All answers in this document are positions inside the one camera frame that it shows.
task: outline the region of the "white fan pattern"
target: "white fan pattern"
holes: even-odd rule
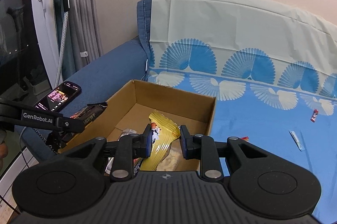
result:
[[[331,116],[334,113],[334,105],[331,100],[319,99],[310,96],[300,94],[300,97],[305,101],[306,105],[312,110],[317,109],[318,114]]]
[[[264,103],[281,110],[290,110],[297,105],[298,98],[295,92],[278,90],[275,92],[271,87],[251,84],[250,89],[255,96]]]
[[[218,83],[215,78],[202,75],[191,75],[190,82],[199,94],[216,97],[221,101],[238,99],[246,90],[245,83],[228,80]]]
[[[184,78],[185,76],[183,73],[161,71],[159,74],[157,74],[155,71],[150,70],[148,81],[160,85],[175,87],[179,85],[184,80]]]

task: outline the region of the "crosshair logo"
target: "crosshair logo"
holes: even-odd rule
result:
[[[162,175],[161,177],[162,177],[163,179],[168,180],[168,179],[170,179],[172,176],[166,173],[166,174]]]

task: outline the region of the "teal curtain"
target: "teal curtain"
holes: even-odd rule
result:
[[[61,35],[62,35],[62,22],[63,22],[63,5],[62,0],[54,0],[55,8],[55,20],[56,20],[56,31],[57,31],[57,40],[60,48],[61,44]],[[69,78],[72,74],[76,72],[74,55],[72,51],[71,39],[70,39],[70,28],[68,23],[67,35],[64,47],[64,57],[63,57],[63,66],[62,66],[62,77],[63,80]]]

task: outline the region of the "black snack package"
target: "black snack package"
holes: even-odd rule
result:
[[[79,119],[87,126],[93,122],[107,108],[107,102],[88,104],[80,111],[71,116],[72,119]],[[72,132],[52,131],[47,138],[46,144],[51,145],[55,151],[64,148],[66,144],[76,135]]]

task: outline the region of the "sofa armrest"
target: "sofa armrest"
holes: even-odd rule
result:
[[[136,37],[91,62],[67,79],[81,86],[82,93],[61,113],[71,116],[88,103],[106,101],[129,80],[142,79],[145,75],[146,60],[146,53]],[[21,126],[15,127],[17,133],[21,133],[22,129]],[[51,131],[39,132],[47,138]],[[39,162],[55,155],[31,128],[24,131],[22,140]]]

